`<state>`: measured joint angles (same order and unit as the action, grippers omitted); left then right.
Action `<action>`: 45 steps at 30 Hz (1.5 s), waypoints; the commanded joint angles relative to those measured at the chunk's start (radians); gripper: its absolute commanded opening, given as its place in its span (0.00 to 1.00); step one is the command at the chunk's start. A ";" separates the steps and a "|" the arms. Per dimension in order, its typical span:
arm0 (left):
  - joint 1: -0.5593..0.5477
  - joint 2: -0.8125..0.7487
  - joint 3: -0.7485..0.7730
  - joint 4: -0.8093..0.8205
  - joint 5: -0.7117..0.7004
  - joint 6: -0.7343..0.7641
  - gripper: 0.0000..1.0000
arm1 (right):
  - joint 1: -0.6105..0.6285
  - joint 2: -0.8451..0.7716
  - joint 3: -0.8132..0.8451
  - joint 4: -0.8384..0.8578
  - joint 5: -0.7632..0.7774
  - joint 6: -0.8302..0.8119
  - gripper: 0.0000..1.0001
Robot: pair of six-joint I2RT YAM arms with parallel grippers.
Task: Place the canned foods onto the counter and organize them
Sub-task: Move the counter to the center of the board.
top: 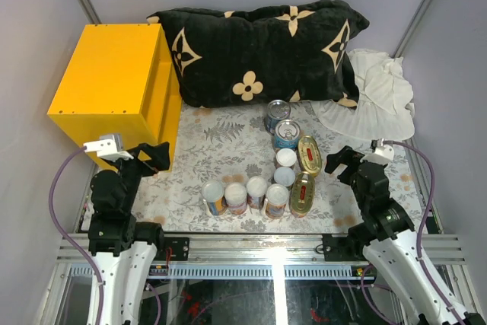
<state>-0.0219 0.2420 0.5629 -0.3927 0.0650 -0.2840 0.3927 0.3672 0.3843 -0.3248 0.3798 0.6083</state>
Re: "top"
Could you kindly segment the orange blue lidded can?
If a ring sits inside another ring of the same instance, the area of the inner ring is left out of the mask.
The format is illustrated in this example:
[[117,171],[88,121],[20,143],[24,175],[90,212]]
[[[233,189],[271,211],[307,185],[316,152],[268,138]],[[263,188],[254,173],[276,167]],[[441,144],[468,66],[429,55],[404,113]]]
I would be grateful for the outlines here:
[[213,216],[223,215],[227,206],[224,203],[224,186],[217,180],[209,180],[202,185],[202,201],[207,212]]

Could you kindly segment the black floral plush pillow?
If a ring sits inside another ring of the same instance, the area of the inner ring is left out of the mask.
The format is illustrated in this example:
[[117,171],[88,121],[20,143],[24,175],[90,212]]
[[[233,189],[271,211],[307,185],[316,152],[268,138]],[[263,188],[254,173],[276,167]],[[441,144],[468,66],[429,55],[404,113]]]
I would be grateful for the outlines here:
[[175,8],[147,20],[162,26],[180,95],[191,107],[272,100],[358,104],[346,48],[370,23],[346,2],[253,11]]

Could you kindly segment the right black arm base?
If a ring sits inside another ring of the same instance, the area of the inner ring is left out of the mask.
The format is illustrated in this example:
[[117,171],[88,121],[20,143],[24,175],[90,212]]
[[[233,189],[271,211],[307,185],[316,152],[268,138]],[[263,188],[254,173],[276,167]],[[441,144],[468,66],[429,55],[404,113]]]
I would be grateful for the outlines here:
[[344,234],[323,234],[314,251],[323,255],[326,262],[365,261],[363,245],[357,239]]

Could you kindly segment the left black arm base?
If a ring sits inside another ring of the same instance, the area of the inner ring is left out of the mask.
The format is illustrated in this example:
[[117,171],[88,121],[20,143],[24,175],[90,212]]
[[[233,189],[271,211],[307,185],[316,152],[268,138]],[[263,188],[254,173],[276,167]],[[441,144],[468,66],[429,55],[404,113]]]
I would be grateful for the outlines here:
[[157,255],[157,260],[169,264],[186,262],[189,259],[189,245],[188,237],[166,237],[163,249]]

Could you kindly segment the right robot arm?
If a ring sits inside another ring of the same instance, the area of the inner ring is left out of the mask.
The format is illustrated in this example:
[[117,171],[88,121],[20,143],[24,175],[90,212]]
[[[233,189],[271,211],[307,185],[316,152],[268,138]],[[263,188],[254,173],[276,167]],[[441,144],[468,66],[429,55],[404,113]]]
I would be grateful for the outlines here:
[[393,148],[378,142],[370,154],[345,146],[326,157],[331,174],[341,164],[339,181],[350,186],[363,222],[351,227],[346,248],[356,260],[366,259],[386,280],[418,324],[483,324],[481,314],[470,313],[455,297],[422,246],[404,208],[391,196],[386,166]]

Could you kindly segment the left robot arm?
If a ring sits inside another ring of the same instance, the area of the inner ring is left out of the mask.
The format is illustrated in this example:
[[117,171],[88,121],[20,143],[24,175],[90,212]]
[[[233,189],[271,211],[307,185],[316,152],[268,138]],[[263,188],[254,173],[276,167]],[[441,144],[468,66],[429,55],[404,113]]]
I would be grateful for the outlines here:
[[96,269],[87,322],[137,324],[151,263],[166,253],[167,242],[161,225],[137,221],[132,207],[142,178],[169,169],[170,144],[124,150],[106,137],[84,147],[110,165],[90,183],[94,214],[88,251]]

